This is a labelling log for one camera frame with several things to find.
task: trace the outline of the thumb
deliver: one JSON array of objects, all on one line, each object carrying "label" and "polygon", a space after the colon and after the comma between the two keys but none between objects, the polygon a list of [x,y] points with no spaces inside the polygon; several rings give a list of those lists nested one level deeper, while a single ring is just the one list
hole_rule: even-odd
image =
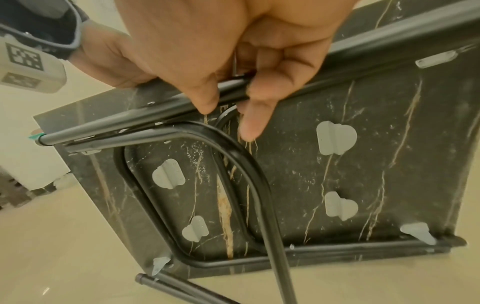
[{"label": "thumb", "polygon": [[210,74],[194,86],[179,85],[176,87],[190,98],[191,103],[202,114],[211,113],[219,103],[220,94],[215,74]]}]

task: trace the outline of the floor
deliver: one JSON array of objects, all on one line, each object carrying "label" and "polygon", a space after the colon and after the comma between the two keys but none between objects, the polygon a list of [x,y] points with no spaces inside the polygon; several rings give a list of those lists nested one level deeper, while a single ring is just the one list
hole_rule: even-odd
[{"label": "floor", "polygon": [[[300,303],[452,303],[480,298],[480,149],[452,254],[292,270]],[[180,303],[138,285],[140,267],[79,184],[0,212],[0,303]],[[270,271],[196,281],[241,303],[280,303]]]}]

